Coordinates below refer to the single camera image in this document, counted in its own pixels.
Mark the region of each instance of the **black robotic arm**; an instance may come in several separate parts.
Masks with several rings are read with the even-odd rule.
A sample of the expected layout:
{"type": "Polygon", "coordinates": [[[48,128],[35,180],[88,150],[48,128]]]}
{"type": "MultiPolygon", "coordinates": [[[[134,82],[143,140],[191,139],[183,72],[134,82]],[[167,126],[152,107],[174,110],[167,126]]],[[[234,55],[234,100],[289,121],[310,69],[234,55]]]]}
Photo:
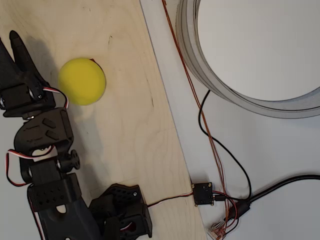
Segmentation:
{"type": "Polygon", "coordinates": [[[75,150],[69,153],[74,136],[67,108],[55,108],[53,94],[46,90],[50,85],[22,39],[15,31],[9,37],[15,61],[0,40],[0,108],[6,118],[26,120],[15,135],[14,151],[21,155],[20,172],[29,184],[32,212],[39,215],[41,239],[135,240],[145,234],[151,238],[152,222],[138,185],[113,184],[86,206],[77,175],[70,173],[80,168],[80,160],[75,150]],[[55,148],[57,155],[43,160],[26,157],[45,148],[55,148]],[[65,213],[58,211],[61,205],[65,213]]]}

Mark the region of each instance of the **red and white wire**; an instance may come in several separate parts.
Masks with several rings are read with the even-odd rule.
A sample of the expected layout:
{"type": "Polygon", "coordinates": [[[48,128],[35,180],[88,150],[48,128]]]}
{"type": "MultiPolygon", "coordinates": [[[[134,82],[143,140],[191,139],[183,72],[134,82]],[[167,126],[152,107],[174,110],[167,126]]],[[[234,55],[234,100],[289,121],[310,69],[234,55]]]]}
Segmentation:
{"type": "Polygon", "coordinates": [[[9,181],[12,185],[14,185],[15,187],[22,187],[22,186],[27,185],[27,183],[25,183],[25,182],[16,183],[16,182],[12,181],[11,178],[9,177],[9,154],[15,155],[15,156],[17,156],[17,157],[19,157],[19,158],[32,159],[32,160],[33,160],[33,159],[36,159],[36,158],[39,158],[39,157],[43,157],[43,156],[48,155],[53,149],[54,149],[54,146],[50,146],[49,149],[48,149],[48,151],[47,151],[46,153],[41,154],[41,155],[36,155],[36,156],[28,156],[28,155],[25,155],[25,154],[23,154],[23,153],[21,153],[21,152],[17,152],[17,151],[15,151],[15,150],[13,150],[13,149],[9,149],[9,150],[6,152],[6,154],[5,154],[5,165],[4,165],[4,167],[5,167],[5,173],[6,173],[6,177],[7,177],[8,181],[9,181]]]}
{"type": "Polygon", "coordinates": [[[165,199],[163,199],[163,200],[161,200],[161,201],[159,201],[159,202],[157,202],[157,203],[153,203],[153,204],[148,205],[148,208],[152,208],[152,207],[154,207],[154,206],[160,205],[160,204],[162,204],[162,203],[163,203],[164,201],[166,201],[166,200],[171,200],[171,199],[175,199],[175,198],[179,198],[179,197],[188,197],[188,196],[191,196],[191,195],[193,195],[193,194],[194,194],[194,192],[191,191],[191,192],[184,193],[184,194],[181,194],[181,195],[177,195],[177,196],[173,196],[173,197],[168,197],[168,198],[165,198],[165,199]]]}
{"type": "Polygon", "coordinates": [[[65,98],[64,108],[67,109],[69,107],[69,98],[62,91],[59,91],[58,89],[55,89],[53,87],[47,87],[47,86],[45,86],[43,90],[47,92],[56,93],[56,94],[62,94],[65,98]]]}

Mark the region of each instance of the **yellow ball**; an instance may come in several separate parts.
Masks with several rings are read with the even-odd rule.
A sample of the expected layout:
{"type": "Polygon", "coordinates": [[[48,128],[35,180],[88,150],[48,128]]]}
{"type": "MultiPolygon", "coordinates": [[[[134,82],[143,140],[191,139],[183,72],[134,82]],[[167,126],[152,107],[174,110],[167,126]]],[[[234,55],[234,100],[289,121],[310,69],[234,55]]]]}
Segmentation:
{"type": "Polygon", "coordinates": [[[73,104],[89,105],[104,94],[106,78],[100,66],[94,61],[88,58],[75,58],[61,68],[58,86],[73,104]]]}

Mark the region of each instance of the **gray ring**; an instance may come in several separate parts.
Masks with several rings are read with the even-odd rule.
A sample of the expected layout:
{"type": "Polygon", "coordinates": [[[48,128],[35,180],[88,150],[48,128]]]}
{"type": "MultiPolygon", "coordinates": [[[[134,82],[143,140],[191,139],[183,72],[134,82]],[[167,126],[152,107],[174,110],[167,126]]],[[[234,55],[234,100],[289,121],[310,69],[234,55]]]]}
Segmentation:
{"type": "Polygon", "coordinates": [[[200,0],[181,0],[176,15],[176,35],[185,63],[192,74],[221,98],[251,112],[283,119],[320,115],[320,87],[303,96],[283,101],[264,101],[242,95],[225,85],[210,68],[198,37],[200,0]]]}

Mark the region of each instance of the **wood grain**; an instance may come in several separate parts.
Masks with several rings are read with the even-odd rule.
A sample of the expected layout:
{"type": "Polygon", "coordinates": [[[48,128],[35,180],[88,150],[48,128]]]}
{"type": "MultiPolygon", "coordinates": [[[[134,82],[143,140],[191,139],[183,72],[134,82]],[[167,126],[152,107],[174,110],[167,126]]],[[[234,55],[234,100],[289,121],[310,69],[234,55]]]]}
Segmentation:
{"type": "MultiPolygon", "coordinates": [[[[139,0],[1,0],[0,36],[9,50],[11,30],[53,87],[73,58],[94,59],[104,71],[102,98],[68,111],[87,203],[113,183],[139,184],[148,204],[191,191],[139,0]]],[[[152,239],[206,239],[192,197],[150,214],[152,239]]]]}

